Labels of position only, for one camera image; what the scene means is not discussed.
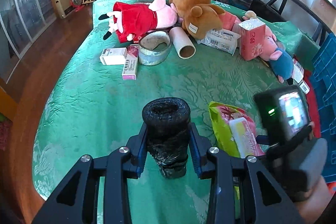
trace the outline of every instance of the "george pig plush toy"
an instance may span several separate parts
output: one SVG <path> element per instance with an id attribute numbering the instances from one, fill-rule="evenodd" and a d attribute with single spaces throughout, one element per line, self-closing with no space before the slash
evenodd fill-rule
<path id="1" fill-rule="evenodd" d="M 103 39 L 116 32 L 120 43 L 141 37 L 151 30 L 172 27 L 177 22 L 176 8 L 174 4 L 166 5 L 166 0 L 154 0 L 150 4 L 116 2 L 113 11 L 101 15 L 99 20 L 112 16 Z"/>
<path id="2" fill-rule="evenodd" d="M 278 77 L 280 83 L 292 77 L 294 63 L 292 57 L 275 43 L 277 38 L 272 31 L 266 28 L 266 34 L 263 44 L 263 52 L 259 57 L 268 61 L 269 65 Z"/>

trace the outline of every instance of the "blue plastic crate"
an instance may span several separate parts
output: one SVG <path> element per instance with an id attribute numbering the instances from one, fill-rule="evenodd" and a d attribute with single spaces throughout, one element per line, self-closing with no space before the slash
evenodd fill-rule
<path id="1" fill-rule="evenodd" d="M 313 65 L 314 78 L 316 81 L 323 80 L 327 88 L 323 92 L 323 105 L 331 105 L 336 102 L 336 37 L 333 33 L 329 34 L 314 56 Z"/>
<path id="2" fill-rule="evenodd" d="M 330 34 L 313 58 L 314 88 L 320 115 L 321 135 L 328 142 L 328 156 L 322 175 L 336 181 L 336 37 Z"/>

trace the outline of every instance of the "plush toy tag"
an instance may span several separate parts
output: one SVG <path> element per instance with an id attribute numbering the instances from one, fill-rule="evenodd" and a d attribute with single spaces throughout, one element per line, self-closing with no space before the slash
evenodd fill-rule
<path id="1" fill-rule="evenodd" d="M 197 33 L 198 27 L 195 25 L 189 24 L 189 30 L 191 30 L 193 33 Z"/>

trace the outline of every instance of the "black plastic wrap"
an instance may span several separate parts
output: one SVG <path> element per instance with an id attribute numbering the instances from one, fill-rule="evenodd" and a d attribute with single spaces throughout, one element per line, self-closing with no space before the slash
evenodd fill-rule
<path id="1" fill-rule="evenodd" d="M 186 173 L 190 108 L 186 101 L 169 97 L 151 101 L 142 110 L 147 125 L 147 150 L 166 178 Z"/>

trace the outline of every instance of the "table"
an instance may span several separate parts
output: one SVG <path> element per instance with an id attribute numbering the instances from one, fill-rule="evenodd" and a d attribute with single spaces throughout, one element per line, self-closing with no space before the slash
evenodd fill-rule
<path id="1" fill-rule="evenodd" d="M 267 5 L 271 6 L 273 5 L 277 0 L 270 0 Z M 301 7 L 303 10 L 305 10 L 308 14 L 310 14 L 316 21 L 318 21 L 319 25 L 316 28 L 316 31 L 312 37 L 312 39 L 316 42 L 320 33 L 321 33 L 321 38 L 320 38 L 320 43 L 319 45 L 321 46 L 322 43 L 324 42 L 325 38 L 326 38 L 326 32 L 328 33 L 332 33 L 332 31 L 330 30 L 330 28 L 305 4 L 303 3 L 301 0 L 291 0 L 292 2 L 294 2 L 296 5 L 298 5 L 299 7 Z M 273 8 L 276 12 L 279 13 L 279 15 L 282 14 L 285 6 L 286 6 L 287 0 L 282 0 L 282 3 L 280 5 L 279 10 Z"/>
<path id="2" fill-rule="evenodd" d="M 231 56 L 200 44 L 195 45 L 196 54 L 185 60 L 179 58 L 172 47 L 163 63 L 153 67 L 139 65 L 135 81 L 122 80 L 122 66 L 102 65 L 99 56 L 104 48 L 125 46 L 115 34 L 104 41 L 108 20 L 98 20 L 101 14 L 112 10 L 116 1 L 152 0 L 97 0 L 93 3 L 93 30 L 61 74 L 38 126 L 32 173 L 34 186 L 44 199 L 82 155 L 105 156 L 124 146 L 141 128 L 142 108 L 160 97 L 186 100 L 192 122 L 212 144 L 216 139 L 209 117 L 210 101 L 244 108 L 255 120 L 257 132 L 264 134 L 252 96 L 281 84 L 259 59 L 246 62 L 238 50 Z M 213 3 L 240 17 L 245 13 L 229 5 Z M 304 67 L 312 66 L 312 56 L 318 50 L 314 42 L 290 22 L 267 25 L 290 54 L 298 55 Z M 103 222 L 103 188 L 100 187 L 99 192 L 98 223 Z M 148 155 L 141 178 L 128 180 L 128 190 L 133 223 L 205 222 L 210 181 L 197 178 L 190 158 L 184 177 L 167 180 Z"/>

